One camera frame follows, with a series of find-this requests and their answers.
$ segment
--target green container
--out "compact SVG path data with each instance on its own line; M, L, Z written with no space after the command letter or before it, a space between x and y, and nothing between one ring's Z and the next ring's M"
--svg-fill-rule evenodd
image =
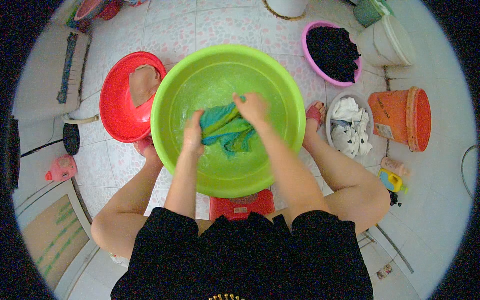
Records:
M305 134L305 108L297 84L276 60L241 45L199 50L175 65L160 84L152 105L152 138L158 156L173 174L187 118L201 108L226 105L232 93L255 91L270 104L273 127L295 152ZM205 147L198 162L197 191L234 198L261 191L274 182L265 148L256 134L252 151L228 157L219 143Z
M379 21L385 15L378 4L379 2L388 9L391 15L394 15L385 0L359 0L357 6L353 8L353 14L357 21L365 27Z

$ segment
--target yellow bottle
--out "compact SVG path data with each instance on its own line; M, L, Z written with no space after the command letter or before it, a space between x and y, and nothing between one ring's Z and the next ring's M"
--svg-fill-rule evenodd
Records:
M387 169L380 168L380 171L378 171L378 178L380 178L387 190L392 192L403 190L405 194L408 192L408 188L403 185L402 178Z

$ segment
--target black shirt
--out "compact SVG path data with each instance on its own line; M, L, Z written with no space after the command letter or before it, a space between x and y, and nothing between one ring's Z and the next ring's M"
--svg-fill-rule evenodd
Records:
M219 217L198 236L196 222L153 209L135 239L112 299L373 299L355 223L324 211L296 217L289 231L257 213Z

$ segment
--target green towel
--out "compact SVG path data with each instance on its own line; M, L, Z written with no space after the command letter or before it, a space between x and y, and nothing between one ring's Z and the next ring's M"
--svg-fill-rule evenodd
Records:
M239 113L235 103L206 109L200 118L202 143L220 142L228 156L237 152L249 152L249 140L255 129Z

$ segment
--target hand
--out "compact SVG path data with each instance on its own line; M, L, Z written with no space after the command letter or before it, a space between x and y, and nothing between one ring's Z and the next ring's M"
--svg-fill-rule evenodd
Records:
M151 136L147 136L142 140L133 143L133 147L141 156L146 158L147 162L153 162L163 166L162 161L158 157L155 147L153 146L153 140Z
M193 113L192 118L187 120L185 129L183 130L183 147L182 152L194 153L198 156L204 153L204 145L202 145L202 128L200 128L200 117L204 114L204 110L200 109Z
M242 101L237 93L233 93L233 102L237 106L240 114L250 122L253 127L265 121L267 103L259 93L246 93L245 102Z

